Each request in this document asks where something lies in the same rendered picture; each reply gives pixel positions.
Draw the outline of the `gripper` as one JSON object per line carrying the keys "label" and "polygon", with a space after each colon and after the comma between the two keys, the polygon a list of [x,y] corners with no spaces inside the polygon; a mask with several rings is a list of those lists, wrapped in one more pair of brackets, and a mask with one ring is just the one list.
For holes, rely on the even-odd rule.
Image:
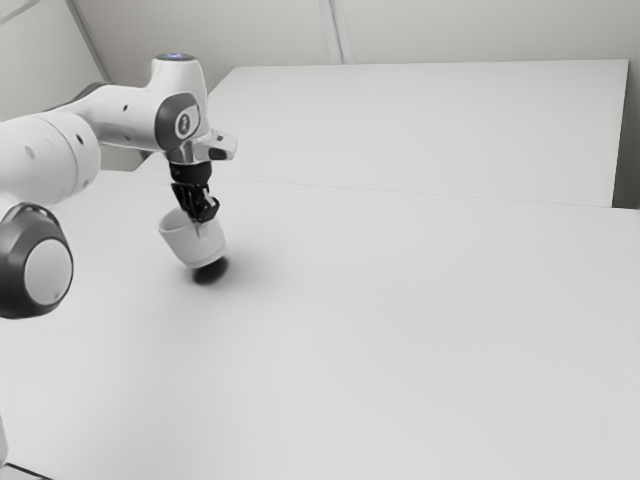
{"label": "gripper", "polygon": [[207,223],[213,220],[218,213],[220,203],[209,192],[211,163],[169,163],[169,172],[173,194],[181,210],[190,220],[194,223]]}

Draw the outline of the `white mug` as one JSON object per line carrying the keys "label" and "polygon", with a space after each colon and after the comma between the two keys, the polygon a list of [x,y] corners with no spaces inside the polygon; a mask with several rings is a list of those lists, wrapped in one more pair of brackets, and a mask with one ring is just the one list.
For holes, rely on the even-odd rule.
{"label": "white mug", "polygon": [[226,240],[217,218],[193,222],[175,208],[161,218],[158,231],[176,258],[189,268],[205,267],[226,254]]}

